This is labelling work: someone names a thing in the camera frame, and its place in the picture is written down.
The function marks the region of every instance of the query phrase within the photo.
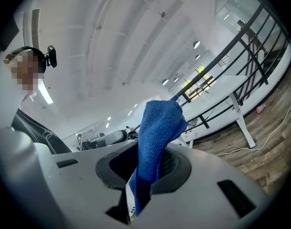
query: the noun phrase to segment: towel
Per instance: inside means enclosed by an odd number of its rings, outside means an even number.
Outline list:
[[[150,200],[151,185],[161,177],[161,159],[167,144],[187,128],[176,99],[146,104],[139,131],[138,166],[130,180],[138,216]]]

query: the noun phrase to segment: wooden floor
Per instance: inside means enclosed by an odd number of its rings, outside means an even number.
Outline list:
[[[269,134],[282,123],[291,106],[291,67],[265,104],[267,107],[262,113],[253,112],[245,118],[256,148],[264,145]],[[242,147],[248,147],[248,144],[236,125],[197,141],[193,146],[215,155]],[[282,187],[291,168],[291,111],[284,125],[270,137],[261,150],[241,150],[220,157],[256,181],[268,195],[274,195]]]

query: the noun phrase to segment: cable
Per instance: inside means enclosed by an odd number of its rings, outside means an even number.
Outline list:
[[[230,104],[228,104],[227,100],[225,100],[225,101],[226,101],[227,105],[231,106]],[[235,112],[237,113],[237,112],[239,112],[240,110],[241,110],[241,107],[239,108],[238,111],[235,111]]]
[[[273,131],[273,132],[271,132],[270,133],[270,135],[268,136],[268,138],[267,138],[267,140],[266,140],[266,142],[264,143],[264,145],[262,146],[262,147],[260,147],[260,148],[255,148],[255,149],[249,149],[249,148],[246,148],[246,147],[243,147],[243,148],[240,148],[240,149],[237,149],[237,150],[234,150],[234,151],[232,151],[232,152],[230,152],[230,153],[224,153],[224,154],[218,154],[218,155],[216,155],[216,156],[220,156],[220,155],[229,155],[229,154],[232,154],[232,153],[234,153],[234,152],[237,152],[237,151],[240,151],[240,150],[243,150],[243,149],[247,149],[247,150],[249,150],[249,151],[256,151],[256,150],[260,150],[260,149],[262,149],[263,147],[265,147],[265,145],[266,145],[266,143],[268,142],[268,140],[270,139],[270,137],[271,137],[271,135],[273,134],[273,133],[275,133],[283,124],[284,124],[284,122],[285,122],[285,120],[286,120],[286,118],[287,118],[287,116],[288,116],[288,114],[289,114],[289,111],[291,110],[291,106],[290,106],[290,108],[288,109],[288,111],[287,111],[287,114],[286,114],[286,116],[285,116],[285,118],[284,118],[284,120],[283,120],[283,122]]]
[[[215,109],[215,107],[212,109],[212,112],[211,112],[211,114],[213,113],[213,111],[214,111],[214,109]],[[209,114],[209,116],[205,119],[205,120],[207,120],[210,116],[211,116],[211,114]],[[189,122],[188,122],[188,125],[190,125],[189,124]],[[194,124],[194,125],[191,125],[191,126],[196,126],[197,125],[197,123],[196,124]]]
[[[215,107],[213,108],[211,114],[213,113],[214,109],[215,109]],[[207,120],[211,116],[211,114],[205,120]]]

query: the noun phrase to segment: mesh grille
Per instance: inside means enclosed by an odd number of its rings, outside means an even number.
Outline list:
[[[172,154],[164,151],[162,155],[162,177],[169,174],[177,165],[177,161]]]
[[[32,33],[32,44],[34,48],[39,49],[39,38],[38,38],[38,23],[39,23],[40,10],[32,10],[31,18],[31,33]]]

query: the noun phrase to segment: black slot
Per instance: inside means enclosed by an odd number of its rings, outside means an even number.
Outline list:
[[[77,164],[77,163],[78,163],[77,160],[75,160],[75,159],[69,159],[69,160],[65,160],[65,161],[60,161],[60,162],[58,162],[56,164],[57,164],[57,166],[59,168],[64,168],[66,166],[72,166],[72,165]]]
[[[243,192],[230,180],[224,180],[217,183],[228,201],[232,204],[236,213],[240,218],[249,214],[256,207],[250,200],[243,194]]]

